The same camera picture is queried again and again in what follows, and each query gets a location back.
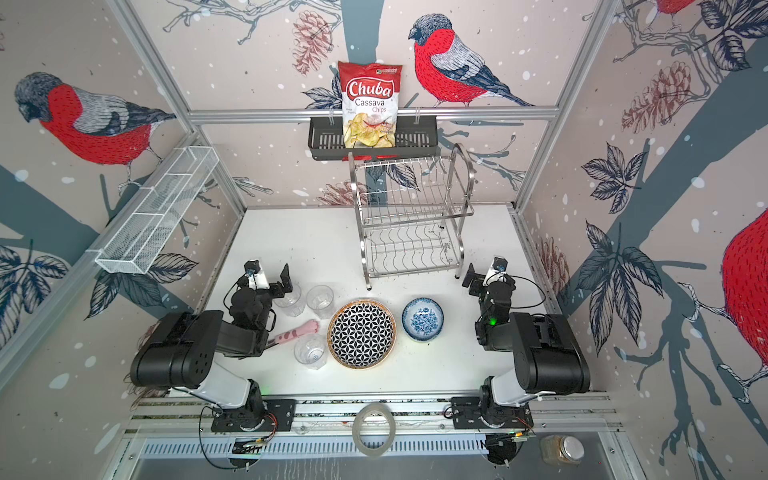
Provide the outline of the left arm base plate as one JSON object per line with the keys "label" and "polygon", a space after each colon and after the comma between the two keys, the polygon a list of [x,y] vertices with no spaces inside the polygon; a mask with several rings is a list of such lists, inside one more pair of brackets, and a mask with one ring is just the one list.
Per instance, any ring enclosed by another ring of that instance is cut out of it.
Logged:
{"label": "left arm base plate", "polygon": [[237,409],[223,409],[213,414],[213,433],[288,432],[292,429],[297,401],[277,398],[262,400]]}

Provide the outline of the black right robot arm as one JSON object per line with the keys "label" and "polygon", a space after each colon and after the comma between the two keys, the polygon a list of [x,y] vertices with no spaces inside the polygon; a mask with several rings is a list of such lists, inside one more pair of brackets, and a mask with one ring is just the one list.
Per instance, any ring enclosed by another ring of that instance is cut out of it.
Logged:
{"label": "black right robot arm", "polygon": [[522,425],[521,414],[531,401],[590,390],[589,367],[568,320],[561,314],[513,307],[515,278],[507,273],[504,258],[496,257],[485,273],[470,265],[462,286],[478,299],[478,344],[486,351],[512,355],[510,371],[489,376],[481,385],[479,412],[487,425]]}

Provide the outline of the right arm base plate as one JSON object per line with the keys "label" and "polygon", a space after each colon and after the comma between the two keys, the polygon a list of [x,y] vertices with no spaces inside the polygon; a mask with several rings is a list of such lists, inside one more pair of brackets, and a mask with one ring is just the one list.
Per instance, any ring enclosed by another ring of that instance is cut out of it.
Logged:
{"label": "right arm base plate", "polygon": [[458,430],[531,430],[534,425],[528,407],[499,406],[479,396],[452,397],[443,416]]}

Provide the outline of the blue floral white bowl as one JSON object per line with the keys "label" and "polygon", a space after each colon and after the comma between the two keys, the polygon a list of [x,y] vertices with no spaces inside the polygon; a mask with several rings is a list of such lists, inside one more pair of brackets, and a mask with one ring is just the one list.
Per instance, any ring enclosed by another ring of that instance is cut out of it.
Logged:
{"label": "blue floral white bowl", "polygon": [[426,297],[411,300],[404,308],[401,323],[406,334],[413,340],[429,342],[442,331],[444,314],[441,306]]}

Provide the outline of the clear faceted drinking glass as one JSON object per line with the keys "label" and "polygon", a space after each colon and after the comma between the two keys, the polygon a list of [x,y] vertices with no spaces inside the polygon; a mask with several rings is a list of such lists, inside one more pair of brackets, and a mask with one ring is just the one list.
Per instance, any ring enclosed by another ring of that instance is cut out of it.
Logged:
{"label": "clear faceted drinking glass", "polygon": [[331,319],[335,309],[335,294],[327,285],[316,285],[306,295],[306,304],[321,320]]}

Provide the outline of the steel two-tier dish rack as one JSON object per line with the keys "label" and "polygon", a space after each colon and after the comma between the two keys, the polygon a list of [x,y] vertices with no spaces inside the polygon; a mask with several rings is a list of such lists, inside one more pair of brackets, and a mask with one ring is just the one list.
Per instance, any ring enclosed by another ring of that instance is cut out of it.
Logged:
{"label": "steel two-tier dish rack", "polygon": [[451,271],[465,262],[462,231],[474,214],[476,168],[457,143],[447,156],[370,161],[348,156],[364,284]]}

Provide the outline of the white patterned plate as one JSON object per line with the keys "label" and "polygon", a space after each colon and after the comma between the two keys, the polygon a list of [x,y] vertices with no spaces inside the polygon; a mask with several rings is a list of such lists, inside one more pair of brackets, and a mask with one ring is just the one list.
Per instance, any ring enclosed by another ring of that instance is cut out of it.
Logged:
{"label": "white patterned plate", "polygon": [[392,313],[373,300],[356,300],[331,319],[327,344],[332,357],[355,370],[382,363],[394,348],[397,328]]}

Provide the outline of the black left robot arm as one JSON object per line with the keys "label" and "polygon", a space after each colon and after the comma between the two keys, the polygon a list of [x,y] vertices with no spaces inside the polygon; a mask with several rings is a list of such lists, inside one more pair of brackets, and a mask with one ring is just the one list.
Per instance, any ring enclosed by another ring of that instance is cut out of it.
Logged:
{"label": "black left robot arm", "polygon": [[166,315],[134,357],[129,378],[137,387],[187,392],[221,416],[229,415],[227,427],[238,421],[250,428],[268,415],[260,387],[217,364],[214,357],[261,356],[277,320],[273,303],[291,293],[293,283],[288,265],[270,282],[260,262],[249,260],[234,286],[225,308],[230,321],[221,310]]}

